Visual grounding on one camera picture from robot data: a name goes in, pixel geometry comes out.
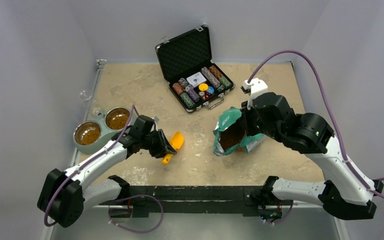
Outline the green dog food bag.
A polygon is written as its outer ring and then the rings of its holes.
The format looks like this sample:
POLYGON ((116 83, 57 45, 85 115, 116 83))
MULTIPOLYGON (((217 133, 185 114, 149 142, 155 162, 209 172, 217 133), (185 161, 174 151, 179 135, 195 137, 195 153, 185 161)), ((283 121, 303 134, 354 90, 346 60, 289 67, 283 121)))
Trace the green dog food bag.
POLYGON ((249 153, 263 143, 266 136, 262 133, 254 136, 246 135, 246 131, 240 125, 241 117, 241 110, 233 106, 218 117, 213 130, 213 154, 222 157, 234 152, 249 153))

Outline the yellow plastic scoop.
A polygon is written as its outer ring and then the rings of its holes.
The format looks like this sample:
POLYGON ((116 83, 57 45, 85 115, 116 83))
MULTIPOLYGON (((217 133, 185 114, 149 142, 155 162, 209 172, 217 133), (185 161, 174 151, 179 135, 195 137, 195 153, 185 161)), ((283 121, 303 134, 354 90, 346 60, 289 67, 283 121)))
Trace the yellow plastic scoop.
MULTIPOLYGON (((183 146, 184 141, 185 141, 184 136, 180 131, 175 132, 174 135, 169 140, 169 142, 172 144, 172 146, 175 148, 175 150, 179 150, 183 146)), ((163 157, 161 163, 163 165, 167 165, 173 156, 174 156, 174 154, 165 155, 163 157)))

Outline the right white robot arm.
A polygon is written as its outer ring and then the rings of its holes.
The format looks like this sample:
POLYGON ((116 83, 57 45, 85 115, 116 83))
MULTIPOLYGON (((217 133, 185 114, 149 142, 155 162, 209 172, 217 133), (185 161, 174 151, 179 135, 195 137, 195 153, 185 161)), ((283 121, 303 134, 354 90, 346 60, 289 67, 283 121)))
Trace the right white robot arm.
POLYGON ((341 220, 370 220, 377 207, 375 191, 381 180, 366 177, 350 158, 342 156, 333 128, 316 113, 295 113, 283 95, 264 93, 240 105, 240 126, 247 136, 264 134, 313 161, 323 173, 321 182, 269 176, 253 198, 262 206, 300 201, 321 206, 341 220))

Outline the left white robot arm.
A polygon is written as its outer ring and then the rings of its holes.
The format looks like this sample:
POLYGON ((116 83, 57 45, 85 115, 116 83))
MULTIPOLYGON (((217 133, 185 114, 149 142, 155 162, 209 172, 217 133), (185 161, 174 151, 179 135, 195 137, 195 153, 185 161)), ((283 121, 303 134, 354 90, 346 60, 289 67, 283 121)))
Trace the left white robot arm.
POLYGON ((37 207, 44 212, 44 224, 71 226, 83 211, 105 202, 118 205, 132 199, 130 185, 116 175, 102 184, 93 182, 113 166, 123 162, 141 150, 147 150, 156 159, 177 154, 155 120, 140 115, 132 126, 113 136, 103 148, 92 156, 66 170, 50 171, 44 181, 37 207))

